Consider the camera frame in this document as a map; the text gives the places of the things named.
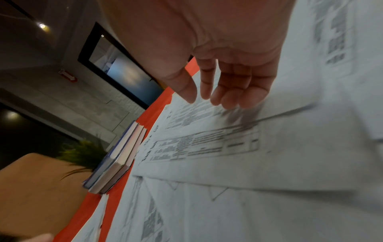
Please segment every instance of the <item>blue book cover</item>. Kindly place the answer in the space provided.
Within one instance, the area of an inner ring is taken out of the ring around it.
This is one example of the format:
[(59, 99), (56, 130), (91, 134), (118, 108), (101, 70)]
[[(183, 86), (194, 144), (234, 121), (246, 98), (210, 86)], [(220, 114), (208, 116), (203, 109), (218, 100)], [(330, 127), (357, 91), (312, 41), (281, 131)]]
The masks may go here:
[[(125, 130), (125, 132), (121, 135), (120, 139), (116, 143), (116, 145), (107, 153), (107, 155), (103, 158), (103, 160), (99, 163), (97, 168), (93, 171), (92, 175), (83, 182), (83, 187), (86, 189), (89, 189), (93, 186), (93, 184), (98, 180), (98, 178), (106, 171), (111, 164), (116, 160), (118, 155), (121, 153), (123, 147), (128, 142), (130, 136), (132, 135), (134, 129), (137, 127), (137, 123), (133, 121), (129, 127)], [(129, 137), (125, 137), (127, 132), (130, 133)], [(116, 150), (116, 147), (119, 145), (121, 140), (125, 137), (126, 141), (124, 142), (123, 146), (120, 148), (120, 150)]]

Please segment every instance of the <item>orange tablecloth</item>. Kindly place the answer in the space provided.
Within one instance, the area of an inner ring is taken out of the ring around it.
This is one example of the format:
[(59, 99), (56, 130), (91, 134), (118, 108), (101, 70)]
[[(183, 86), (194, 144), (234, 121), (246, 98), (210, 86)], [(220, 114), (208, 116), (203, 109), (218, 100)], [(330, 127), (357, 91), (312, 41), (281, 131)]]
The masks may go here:
[[(190, 73), (190, 75), (194, 75), (196, 72), (199, 71), (199, 67), (197, 65), (197, 62), (195, 61), (195, 58), (193, 58), (188, 63), (188, 65), (186, 66), (186, 70)], [(173, 93), (174, 91), (168, 87), (158, 97), (158, 99), (137, 119), (137, 122), (143, 125), (148, 130), (150, 130), (154, 125), (155, 121), (157, 120), (158, 116), (161, 114), (165, 105), (171, 102)], [(117, 210), (122, 191), (124, 190), (129, 175), (130, 170), (108, 192), (109, 199), (105, 211), (103, 225), (101, 227), (99, 242), (105, 242), (107, 238), (108, 231), (111, 228), (113, 217)], [(88, 221), (88, 219), (91, 217), (100, 199), (101, 196), (88, 193), (80, 208), (68, 224), (68, 226), (66, 226), (58, 235), (56, 235), (53, 242), (70, 242), (77, 234), (77, 232), (82, 228), (82, 226), (86, 223), (86, 221)]]

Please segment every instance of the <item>book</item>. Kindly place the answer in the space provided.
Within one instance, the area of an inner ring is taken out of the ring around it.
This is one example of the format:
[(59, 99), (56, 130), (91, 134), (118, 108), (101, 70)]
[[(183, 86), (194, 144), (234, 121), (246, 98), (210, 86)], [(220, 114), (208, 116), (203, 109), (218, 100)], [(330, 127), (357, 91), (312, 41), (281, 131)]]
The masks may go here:
[(100, 162), (98, 167), (94, 170), (92, 175), (84, 182), (83, 187), (86, 189), (91, 188), (94, 183), (98, 180), (98, 178), (108, 169), (108, 167), (116, 160), (123, 147), (129, 140), (133, 131), (137, 127), (138, 123), (133, 121), (129, 127), (122, 134), (121, 138), (117, 142), (117, 144), (112, 148), (109, 153), (104, 157), (104, 159)]
[(130, 153), (128, 159), (126, 160), (126, 163), (121, 169), (110, 179), (110, 181), (101, 189), (100, 194), (105, 194), (107, 191), (110, 190), (120, 179), (121, 177), (129, 170), (130, 166), (133, 163), (134, 157), (137, 154), (138, 148), (140, 147), (140, 144), (142, 143), (144, 136), (146, 133), (146, 129), (143, 128), (140, 136), (137, 139), (137, 142), (135, 143), (132, 152)]
[(100, 178), (89, 189), (90, 193), (99, 193), (101, 189), (113, 178), (113, 176), (125, 165), (143, 128), (144, 127), (142, 125), (137, 125), (128, 142), (122, 149), (121, 153), (118, 155), (117, 159), (112, 162), (110, 167), (108, 167), (106, 171), (102, 173)]

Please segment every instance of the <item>hand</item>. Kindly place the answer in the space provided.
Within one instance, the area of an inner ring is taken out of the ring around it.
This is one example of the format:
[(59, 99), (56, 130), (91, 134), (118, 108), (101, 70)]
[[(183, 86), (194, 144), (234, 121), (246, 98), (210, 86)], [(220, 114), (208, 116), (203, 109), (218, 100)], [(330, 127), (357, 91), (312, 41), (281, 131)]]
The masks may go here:
[(39, 236), (36, 236), (34, 238), (24, 240), (22, 242), (52, 242), (53, 241), (53, 235), (51, 234), (41, 234)]
[[(295, 0), (100, 0), (119, 40), (155, 78), (193, 103), (185, 70), (201, 69), (201, 97), (251, 108), (269, 93)], [(216, 59), (222, 71), (213, 89)]]

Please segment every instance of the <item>green plant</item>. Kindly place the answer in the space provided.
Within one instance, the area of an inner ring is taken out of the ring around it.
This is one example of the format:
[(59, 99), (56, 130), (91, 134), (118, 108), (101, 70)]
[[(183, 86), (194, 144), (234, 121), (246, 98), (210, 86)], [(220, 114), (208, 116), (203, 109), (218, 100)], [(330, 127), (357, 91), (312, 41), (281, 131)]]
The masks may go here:
[(64, 151), (61, 151), (61, 156), (57, 159), (70, 162), (71, 165), (82, 166), (67, 172), (62, 179), (80, 172), (94, 171), (107, 152), (101, 145), (101, 140), (95, 144), (89, 140), (81, 140), (76, 145), (71, 146), (68, 144), (63, 145)]

